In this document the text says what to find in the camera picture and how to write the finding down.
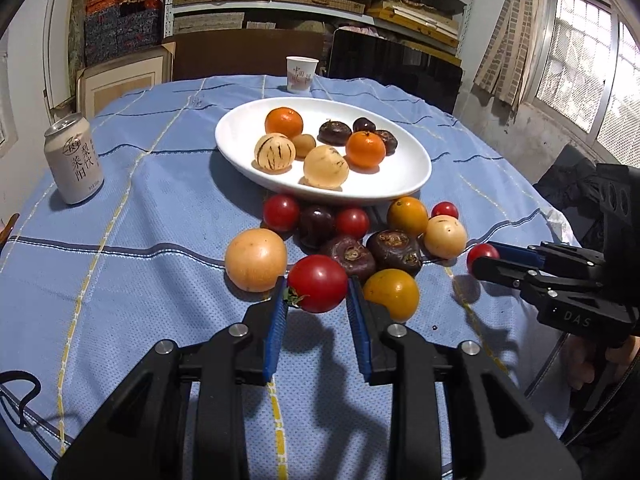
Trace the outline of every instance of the white oval plate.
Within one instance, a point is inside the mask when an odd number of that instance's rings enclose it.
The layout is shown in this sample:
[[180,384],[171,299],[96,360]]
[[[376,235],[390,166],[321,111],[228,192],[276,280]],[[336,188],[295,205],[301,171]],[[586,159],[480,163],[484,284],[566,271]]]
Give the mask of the white oval plate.
[[[372,120],[379,130],[388,130],[396,136],[398,148],[386,156],[377,173],[359,173],[350,170],[342,190],[318,189],[300,184],[303,161],[296,160],[289,171],[269,174],[253,166],[254,147],[264,135],[267,114],[278,107],[297,111],[304,122],[304,134],[318,140],[318,128],[326,121],[342,121],[350,127],[359,117]],[[431,159],[424,147],[408,131],[375,113],[355,106],[306,97],[275,97],[240,105],[229,111],[216,126],[216,144],[220,153],[240,173],[256,184],[275,192],[287,192],[305,200],[324,203],[350,203],[367,205],[420,189],[431,176]],[[344,147],[336,150],[344,156]]]

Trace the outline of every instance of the blue tablecloth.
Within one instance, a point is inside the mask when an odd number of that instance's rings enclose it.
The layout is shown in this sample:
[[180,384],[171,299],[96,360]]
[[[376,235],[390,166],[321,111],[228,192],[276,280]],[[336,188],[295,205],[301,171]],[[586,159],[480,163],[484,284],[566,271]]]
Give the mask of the blue tablecloth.
[[[202,342],[256,301],[230,291],[222,260],[237,233],[260,224],[266,191],[216,150],[214,130],[238,105],[287,95],[285,84],[272,76],[211,77],[131,92],[92,120],[106,175],[100,192],[68,207],[47,174],[27,202],[0,259],[0,370],[40,379],[29,421],[55,452],[157,340]],[[366,79],[316,77],[310,94],[381,114],[420,140],[433,161],[421,200],[429,208],[456,203],[470,243],[572,241],[562,216],[449,114]],[[380,218],[385,207],[377,208]],[[291,239],[287,249],[290,264],[303,256]],[[521,389],[529,385],[558,339],[536,322],[533,307],[467,276],[464,255],[451,267],[425,264],[417,281],[422,297],[411,328],[448,346],[480,340]],[[5,387],[18,397],[28,389]],[[322,316],[291,312],[273,384],[245,387],[243,397],[252,478],[383,477],[391,388],[363,382],[343,306]],[[532,397],[556,434],[568,399],[556,363]],[[45,446],[13,429],[50,476]],[[276,446],[276,432],[284,446]],[[446,476],[446,438],[443,454]]]

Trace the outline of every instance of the beverage can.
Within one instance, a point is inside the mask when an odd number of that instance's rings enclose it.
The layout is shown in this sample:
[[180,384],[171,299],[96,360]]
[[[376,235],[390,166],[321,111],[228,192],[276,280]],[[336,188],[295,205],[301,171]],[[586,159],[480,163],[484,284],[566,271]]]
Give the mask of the beverage can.
[[47,129],[44,155],[60,195],[69,205],[91,197],[104,182],[91,126],[82,114],[68,115]]

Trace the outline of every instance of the white paper cup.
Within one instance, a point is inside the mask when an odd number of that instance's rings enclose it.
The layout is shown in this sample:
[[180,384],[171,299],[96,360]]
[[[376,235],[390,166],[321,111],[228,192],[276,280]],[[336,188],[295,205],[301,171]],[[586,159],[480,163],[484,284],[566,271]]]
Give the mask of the white paper cup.
[[318,60],[312,57],[287,56],[287,90],[308,92],[316,74]]

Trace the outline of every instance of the orange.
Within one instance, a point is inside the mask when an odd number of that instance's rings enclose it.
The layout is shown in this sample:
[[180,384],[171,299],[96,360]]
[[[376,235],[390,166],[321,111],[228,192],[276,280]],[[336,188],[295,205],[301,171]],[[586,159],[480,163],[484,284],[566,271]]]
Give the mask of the orange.
[[274,108],[264,120],[264,129],[268,134],[283,134],[293,139],[302,133],[302,116],[287,107]]
[[389,229],[404,231],[411,236],[418,236],[426,231],[429,213],[424,204],[412,196],[395,199],[386,212],[386,223]]
[[420,289],[404,270],[385,269],[371,276],[362,289],[364,299],[386,306],[391,319],[407,321],[420,303]]
[[368,170],[382,162],[386,155],[386,148],[384,141],[376,134],[355,132],[347,140],[346,152],[353,164]]

